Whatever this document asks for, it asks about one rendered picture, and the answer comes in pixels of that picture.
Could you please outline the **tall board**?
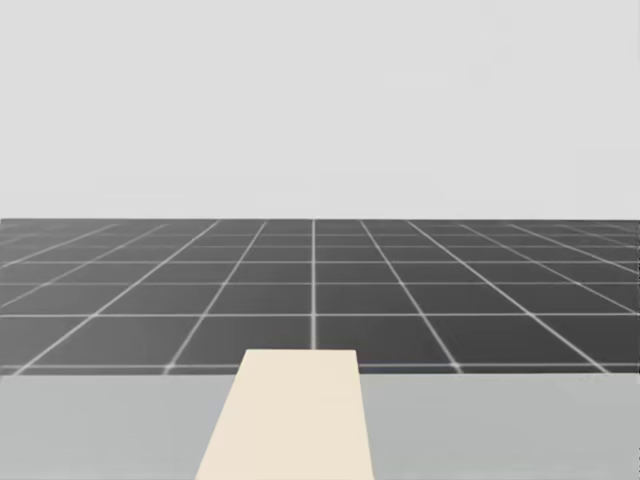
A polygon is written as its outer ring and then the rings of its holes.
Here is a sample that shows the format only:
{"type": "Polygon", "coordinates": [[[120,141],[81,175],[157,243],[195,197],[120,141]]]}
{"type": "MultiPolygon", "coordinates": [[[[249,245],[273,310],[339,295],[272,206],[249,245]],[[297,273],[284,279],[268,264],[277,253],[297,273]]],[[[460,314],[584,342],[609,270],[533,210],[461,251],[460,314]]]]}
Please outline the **tall board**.
{"type": "Polygon", "coordinates": [[[246,351],[194,480],[375,480],[355,351],[246,351]]]}

